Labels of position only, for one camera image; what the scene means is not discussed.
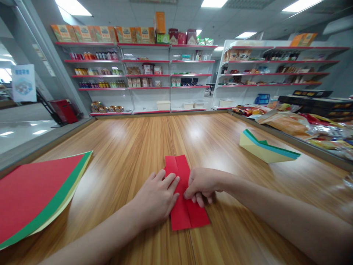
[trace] red paper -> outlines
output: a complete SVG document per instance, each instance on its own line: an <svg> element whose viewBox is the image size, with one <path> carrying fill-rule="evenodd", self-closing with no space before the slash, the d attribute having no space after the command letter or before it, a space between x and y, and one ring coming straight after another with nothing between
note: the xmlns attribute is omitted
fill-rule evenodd
<svg viewBox="0 0 353 265"><path fill-rule="evenodd" d="M22 165L0 180L0 242L42 212L83 156Z"/></svg>
<svg viewBox="0 0 353 265"><path fill-rule="evenodd" d="M166 175L175 173L180 177L179 184L175 190L180 196L176 201L173 210L170 213L172 220L172 230L182 230L196 228L208 225L206 210L198 204L194 204L192 200L184 199L183 195L189 186L190 168L185 155L182 156L166 156Z"/></svg>

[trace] wood grain surface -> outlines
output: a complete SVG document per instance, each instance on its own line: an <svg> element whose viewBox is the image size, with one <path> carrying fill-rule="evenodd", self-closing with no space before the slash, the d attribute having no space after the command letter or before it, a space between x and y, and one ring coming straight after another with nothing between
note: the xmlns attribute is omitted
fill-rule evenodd
<svg viewBox="0 0 353 265"><path fill-rule="evenodd" d="M249 129L269 144L302 153L266 164L239 147ZM42 232L0 251L0 264L36 264L84 235L138 192L166 155L185 154L190 167L237 174L352 223L347 172L231 115L205 114L98 120L36 162L93 150L72 202ZM110 264L312 264L290 242L228 194L206 206L211 225L172 232L170 220L139 234Z"/></svg>

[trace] fluorescent light panel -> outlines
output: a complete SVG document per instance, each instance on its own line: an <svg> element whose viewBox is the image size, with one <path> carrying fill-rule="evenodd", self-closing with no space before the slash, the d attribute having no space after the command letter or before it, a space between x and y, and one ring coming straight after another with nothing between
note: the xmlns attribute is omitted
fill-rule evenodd
<svg viewBox="0 0 353 265"><path fill-rule="evenodd" d="M227 0L203 0L201 7L221 8Z"/></svg>
<svg viewBox="0 0 353 265"><path fill-rule="evenodd" d="M236 39L247 39L250 38L252 35L255 35L257 32L244 32L243 34L240 34Z"/></svg>
<svg viewBox="0 0 353 265"><path fill-rule="evenodd" d="M322 1L323 0L299 0L299 1L295 2L294 4L291 4L287 8L283 9L282 11L298 13L298 12L303 11L304 9L307 9L309 7L312 7Z"/></svg>
<svg viewBox="0 0 353 265"><path fill-rule="evenodd" d="M56 4L64 9L70 15L84 15L92 17L92 14L88 12L77 0L55 0Z"/></svg>
<svg viewBox="0 0 353 265"><path fill-rule="evenodd" d="M3 134L0 134L0 136L6 136L6 135L9 135L9 134L12 134L12 133L14 133L14 132L5 132Z"/></svg>

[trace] hand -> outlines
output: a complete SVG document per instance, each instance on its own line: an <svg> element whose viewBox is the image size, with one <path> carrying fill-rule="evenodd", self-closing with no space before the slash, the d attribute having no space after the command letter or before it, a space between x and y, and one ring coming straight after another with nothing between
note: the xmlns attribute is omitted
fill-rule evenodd
<svg viewBox="0 0 353 265"><path fill-rule="evenodd" d="M203 167L193 168L190 172L189 187L184 193L185 199L191 199L193 203L199 204L201 208L205 207L202 199L203 194L208 203L212 203L212 194L214 191L222 192L219 188L218 170L207 169Z"/></svg>
<svg viewBox="0 0 353 265"><path fill-rule="evenodd" d="M174 173L165 177L163 169L148 177L130 202L133 211L139 213L142 230L167 220L179 197L179 193L174 194L179 180L180 177L175 177Z"/></svg>

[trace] poster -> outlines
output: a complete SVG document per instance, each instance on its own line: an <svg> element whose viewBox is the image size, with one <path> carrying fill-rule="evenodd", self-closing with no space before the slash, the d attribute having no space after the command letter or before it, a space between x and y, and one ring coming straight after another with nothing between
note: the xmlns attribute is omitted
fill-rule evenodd
<svg viewBox="0 0 353 265"><path fill-rule="evenodd" d="M14 102L37 102L34 64L12 66L11 70Z"/></svg>

